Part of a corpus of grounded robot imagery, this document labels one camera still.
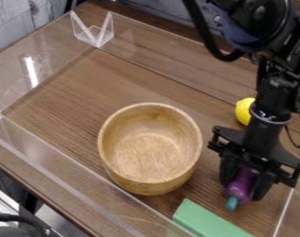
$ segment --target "wood grain surface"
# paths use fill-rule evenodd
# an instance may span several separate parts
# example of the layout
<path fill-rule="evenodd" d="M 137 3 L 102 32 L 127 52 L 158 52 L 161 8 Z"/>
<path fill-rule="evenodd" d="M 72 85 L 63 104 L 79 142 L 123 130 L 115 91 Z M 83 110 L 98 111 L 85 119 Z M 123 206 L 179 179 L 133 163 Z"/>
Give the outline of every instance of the wood grain surface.
<path fill-rule="evenodd" d="M 159 103 L 117 111 L 98 134 L 110 177 L 127 191 L 143 195 L 169 193 L 189 180 L 202 145 L 191 117 Z"/>
<path fill-rule="evenodd" d="M 93 4 L 85 4 L 82 7 L 86 11 L 102 11 Z M 202 65 L 210 65 L 211 61 L 209 55 L 201 58 Z M 237 83 L 245 84 L 245 76 L 250 80 L 253 71 L 242 69 L 241 65 L 248 64 L 238 62 L 222 73 L 226 77 L 232 76 Z M 202 67 L 201 70 L 214 79 L 218 75 L 209 67 Z M 241 69 L 245 73 L 244 77 L 240 76 Z M 218 80 L 217 83 L 218 87 L 224 88 L 224 81 Z M 97 152 L 97 134 L 107 117 L 118 109 L 143 102 L 165 103 L 182 109 L 197 122 L 205 141 L 211 136 L 211 126 L 240 128 L 233 105 L 97 49 L 86 51 L 82 57 L 6 111 L 6 115 L 76 162 L 109 178 Z M 294 134 L 294 139 L 300 139 L 300 134 Z M 300 155 L 300 150 L 292 148 L 285 134 L 282 134 L 282 143 Z M 63 171 L 66 181 L 74 179 L 74 171 L 60 166 L 54 168 L 52 159 L 48 157 L 42 160 L 42 165 L 51 166 L 52 172 L 58 174 Z M 169 218 L 183 198 L 187 197 L 256 236 L 273 235 L 290 189 L 277 185 L 261 202 L 242 206 L 234 213 L 226 213 L 224 187 L 218 182 L 218 165 L 219 158 L 205 147 L 197 171 L 179 189 L 165 195 L 137 197 Z M 70 202 L 63 203 L 55 200 L 56 196 L 51 194 L 54 184 L 38 186 L 38 184 L 42 185 L 42 177 L 38 178 L 39 180 L 32 179 L 36 172 L 32 168 L 15 170 L 11 162 L 2 158 L 0 166 L 7 172 L 14 173 L 15 177 L 24 177 L 20 178 L 22 182 L 31 190 L 42 188 L 39 196 L 60 210 L 63 215 L 75 221 L 81 219 L 75 211 L 64 211 Z M 81 179 L 78 179 L 78 189 L 91 200 L 97 200 L 98 195 L 87 191 L 83 188 L 86 186 L 81 188 L 81 184 Z M 75 208 L 82 208 L 76 202 L 72 205 Z M 95 227 L 90 224 L 90 218 L 81 220 L 81 227 L 93 234 Z"/>

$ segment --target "wooden table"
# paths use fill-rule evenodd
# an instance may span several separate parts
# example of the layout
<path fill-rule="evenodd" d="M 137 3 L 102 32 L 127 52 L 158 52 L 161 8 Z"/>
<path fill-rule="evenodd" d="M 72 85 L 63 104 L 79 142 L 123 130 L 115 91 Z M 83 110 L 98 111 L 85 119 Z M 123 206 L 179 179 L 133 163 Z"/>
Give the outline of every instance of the wooden table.
<path fill-rule="evenodd" d="M 91 18 L 91 22 L 106 15 L 106 11 L 94 3 L 83 4 L 78 12 L 87 21 Z M 59 27 L 52 28 L 52 31 L 63 30 L 63 19 L 59 22 Z M 173 24 L 171 29 L 179 31 L 182 27 Z M 210 81 L 214 80 L 213 83 L 217 81 L 219 90 L 225 92 L 224 85 L 228 83 L 228 78 L 232 78 L 230 85 L 237 83 L 240 86 L 233 87 L 237 91 L 230 91 L 230 89 L 228 94 L 240 94 L 241 91 L 253 92 L 256 69 L 249 62 L 242 60 L 225 65 L 213 59 L 205 50 L 203 54 L 199 61 L 202 65 L 199 73 L 209 75 Z M 187 63 L 197 65 L 195 60 Z M 210 67 L 203 67 L 203 65 L 213 65 L 213 69 L 210 70 Z M 89 168 L 107 179 L 97 152 L 97 134 L 111 113 L 123 106 L 139 102 L 161 102 L 177 106 L 195 120 L 206 146 L 211 136 L 211 126 L 241 127 L 234 118 L 234 106 L 217 97 L 119 57 L 90 48 L 36 90 L 24 96 L 19 103 L 7 109 L 4 115 L 55 146 L 81 164 L 81 167 Z M 294 139 L 300 139 L 298 132 L 294 132 Z M 282 143 L 300 155 L 300 150 L 293 149 L 285 134 L 282 134 Z M 32 141 L 28 144 L 30 147 L 24 149 L 32 150 Z M 103 220 L 102 216 L 90 214 L 90 205 L 83 202 L 85 199 L 72 195 L 72 192 L 66 192 L 60 188 L 60 180 L 48 177 L 50 174 L 63 176 L 63 183 L 72 182 L 81 195 L 94 201 L 107 193 L 103 193 L 102 188 L 94 187 L 93 183 L 85 182 L 90 179 L 91 173 L 76 173 L 75 163 L 59 161 L 55 159 L 56 155 L 46 154 L 42 149 L 32 152 L 42 156 L 39 164 L 48 168 L 51 173 L 47 175 L 43 174 L 44 172 L 40 173 L 3 147 L 0 147 L 0 168 L 63 216 L 76 223 L 85 232 L 95 236 L 103 235 L 101 229 L 102 231 L 109 229 L 111 223 Z M 234 213 L 228 213 L 225 212 L 224 187 L 218 182 L 218 165 L 217 154 L 205 148 L 191 180 L 179 189 L 162 196 L 137 196 L 137 198 L 171 218 L 183 198 L 187 197 L 256 236 L 272 236 L 290 189 L 284 185 L 274 186 L 261 202 L 250 203 Z"/>

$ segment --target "green block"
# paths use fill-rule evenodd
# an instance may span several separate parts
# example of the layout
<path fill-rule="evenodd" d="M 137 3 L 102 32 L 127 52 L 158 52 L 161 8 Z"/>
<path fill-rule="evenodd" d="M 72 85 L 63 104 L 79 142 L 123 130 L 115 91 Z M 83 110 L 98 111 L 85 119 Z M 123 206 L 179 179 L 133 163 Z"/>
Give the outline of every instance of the green block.
<path fill-rule="evenodd" d="M 185 199 L 174 214 L 174 222 L 198 237 L 252 237 L 191 200 Z"/>

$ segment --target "yellow object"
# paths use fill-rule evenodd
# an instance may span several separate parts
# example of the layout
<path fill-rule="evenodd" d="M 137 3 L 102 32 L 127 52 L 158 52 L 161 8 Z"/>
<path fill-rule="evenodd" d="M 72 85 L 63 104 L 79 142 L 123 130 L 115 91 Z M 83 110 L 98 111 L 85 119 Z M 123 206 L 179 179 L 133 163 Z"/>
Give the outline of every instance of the yellow object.
<path fill-rule="evenodd" d="M 240 121 L 240 123 L 245 126 L 248 126 L 250 121 L 250 113 L 249 113 L 249 107 L 254 103 L 254 98 L 246 98 L 237 102 L 236 104 L 236 117 Z"/>

